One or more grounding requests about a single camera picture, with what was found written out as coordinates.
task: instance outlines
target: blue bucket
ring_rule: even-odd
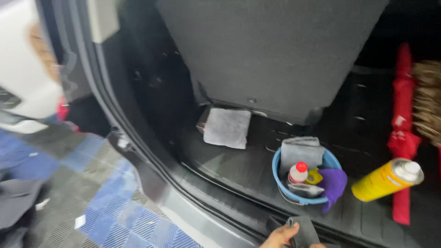
[[[274,175],[274,179],[276,179],[277,185],[279,186],[280,192],[289,199],[295,201],[295,203],[298,203],[300,205],[321,204],[327,202],[328,201],[327,197],[319,197],[314,199],[300,197],[289,191],[283,185],[283,183],[280,181],[279,173],[278,173],[279,165],[280,165],[280,151],[281,148],[277,150],[276,154],[273,157],[273,175]],[[325,148],[325,153],[323,154],[323,164],[319,166],[319,168],[341,169],[341,165],[338,162],[337,158],[328,149]]]

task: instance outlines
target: car trunk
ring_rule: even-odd
[[[410,42],[415,60],[440,54],[436,3],[386,4],[120,1],[119,31],[101,45],[100,56],[122,108],[128,115],[136,114],[135,105],[140,109],[130,124],[143,133],[135,122],[145,121],[174,161],[205,180],[267,209],[309,216],[360,243],[436,247],[441,195],[437,149],[428,142],[416,157],[426,178],[412,188],[410,226],[392,220],[389,196],[362,203],[350,191],[391,159],[386,143],[398,45]],[[118,70],[124,71],[120,82]],[[245,150],[203,141],[196,125],[213,105],[254,112]],[[328,213],[321,205],[289,203],[273,178],[281,141],[306,135],[317,136],[348,175],[344,195]]]

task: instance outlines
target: purple cloth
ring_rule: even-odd
[[[325,189],[322,195],[328,198],[322,209],[323,213],[326,213],[343,194],[348,177],[341,169],[320,169],[318,173],[323,176],[323,180],[317,186]]]

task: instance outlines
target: red bottle cap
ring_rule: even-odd
[[[297,169],[298,172],[303,173],[308,170],[308,165],[305,162],[298,162],[295,165],[295,168]]]

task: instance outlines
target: aerosol can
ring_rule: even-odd
[[[424,174],[418,163],[396,158],[353,184],[352,193],[362,202],[369,202],[420,184],[423,179]]]

